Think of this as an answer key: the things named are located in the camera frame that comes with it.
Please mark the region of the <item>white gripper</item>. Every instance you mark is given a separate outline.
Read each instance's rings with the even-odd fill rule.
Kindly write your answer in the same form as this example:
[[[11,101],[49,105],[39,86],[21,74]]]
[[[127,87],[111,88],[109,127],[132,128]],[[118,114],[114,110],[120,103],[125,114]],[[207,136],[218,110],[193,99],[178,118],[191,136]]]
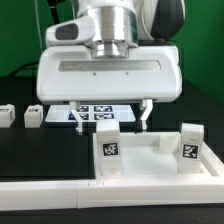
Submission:
[[[79,134],[79,102],[137,102],[137,131],[146,132],[153,101],[172,102],[182,91],[178,50],[142,46],[130,49],[124,59],[94,59],[84,46],[50,47],[39,62],[36,90],[45,104],[70,102]]]

